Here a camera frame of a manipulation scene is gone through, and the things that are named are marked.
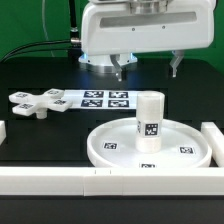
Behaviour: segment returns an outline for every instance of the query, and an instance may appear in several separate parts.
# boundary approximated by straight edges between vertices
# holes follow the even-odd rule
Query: green wall
[[[27,43],[44,41],[42,26],[43,0],[0,0],[0,57],[8,51]],[[79,27],[83,9],[88,1],[76,0]],[[220,0],[215,11],[215,40],[207,49],[189,50],[187,58],[206,60],[224,74],[224,1]],[[70,18],[68,0],[46,0],[46,27],[50,40],[68,39]],[[49,56],[38,53],[31,56]],[[66,56],[55,52],[55,56]],[[144,54],[140,57],[170,57],[170,53]]]

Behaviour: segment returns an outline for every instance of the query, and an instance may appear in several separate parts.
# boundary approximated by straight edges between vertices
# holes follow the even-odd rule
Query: white cross-shaped block
[[[13,113],[24,116],[36,113],[38,119],[44,119],[47,117],[47,109],[64,112],[72,106],[71,101],[61,100],[63,96],[63,90],[50,89],[43,95],[17,92],[10,95],[9,100],[19,104],[12,108]]]

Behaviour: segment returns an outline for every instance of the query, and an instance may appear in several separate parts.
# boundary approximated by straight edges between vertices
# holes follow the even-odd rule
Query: white circular tray
[[[135,148],[136,118],[119,119],[94,129],[87,153],[96,167],[191,168],[207,167],[212,151],[202,134],[181,123],[163,120],[162,147],[154,154]]]

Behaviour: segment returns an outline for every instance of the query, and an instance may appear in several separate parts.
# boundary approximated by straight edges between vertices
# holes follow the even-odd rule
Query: white robot body
[[[113,67],[111,55],[208,47],[214,38],[215,5],[216,0],[91,0],[81,34],[88,58],[80,62]]]

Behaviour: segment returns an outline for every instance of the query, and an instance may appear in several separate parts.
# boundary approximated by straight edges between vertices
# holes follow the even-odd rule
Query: black table
[[[81,70],[68,59],[24,58],[0,65],[0,120],[7,139],[0,166],[92,166],[88,134],[107,121],[133,117],[134,110],[49,111],[46,120],[11,112],[8,95],[51,89],[156,90],[166,95],[164,117],[200,130],[213,121],[224,128],[224,76],[204,61],[184,60],[176,78],[169,61],[145,59],[118,82],[114,75]],[[0,197],[0,219],[7,223],[221,223],[223,197]]]

